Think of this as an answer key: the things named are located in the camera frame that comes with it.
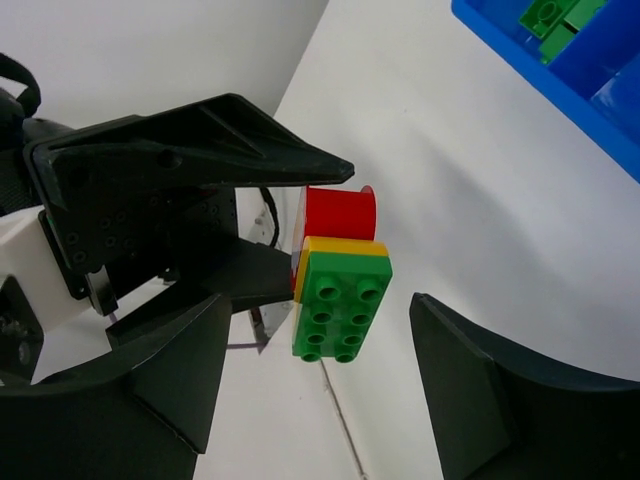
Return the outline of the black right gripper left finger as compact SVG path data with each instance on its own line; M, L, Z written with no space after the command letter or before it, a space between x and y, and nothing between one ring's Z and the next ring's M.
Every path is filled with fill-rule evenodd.
M192 478L231 316L230 300L214 295L108 354L2 387L2 478Z

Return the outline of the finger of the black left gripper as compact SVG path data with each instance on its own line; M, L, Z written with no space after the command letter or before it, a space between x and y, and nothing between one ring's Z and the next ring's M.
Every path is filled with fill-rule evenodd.
M232 93L42 140L27 163L43 202L63 210L177 188L342 184L355 173Z
M264 244L234 239L200 257L194 269L106 330L109 343L124 345L222 295L239 313L293 298L291 255Z

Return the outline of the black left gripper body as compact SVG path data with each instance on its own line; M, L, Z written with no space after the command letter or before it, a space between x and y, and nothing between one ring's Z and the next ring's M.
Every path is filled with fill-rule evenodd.
M166 269L200 273L238 235L237 154L163 144L32 144L25 163L67 269L123 297Z

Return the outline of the green lego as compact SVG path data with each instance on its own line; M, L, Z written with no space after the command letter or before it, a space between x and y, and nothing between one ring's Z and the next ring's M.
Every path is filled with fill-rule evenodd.
M560 25L577 33L607 3L607 0L536 0L525 10L519 23L540 40Z

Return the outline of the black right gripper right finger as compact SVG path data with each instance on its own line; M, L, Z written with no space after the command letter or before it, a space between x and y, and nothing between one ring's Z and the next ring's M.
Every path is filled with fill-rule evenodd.
M638 382L542 355L428 294L410 322L444 478L638 478Z

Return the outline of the green lego plate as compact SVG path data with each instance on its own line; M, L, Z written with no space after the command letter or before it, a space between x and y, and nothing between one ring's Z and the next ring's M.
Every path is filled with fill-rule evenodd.
M297 300L292 354L356 359L392 279L387 255L313 252Z

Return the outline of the red lego with pink cloud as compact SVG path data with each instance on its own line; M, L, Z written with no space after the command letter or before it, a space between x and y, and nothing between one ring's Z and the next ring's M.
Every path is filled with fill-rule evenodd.
M303 187L292 238L292 287L296 284L306 237L373 240L376 223L376 197L369 185L356 191Z

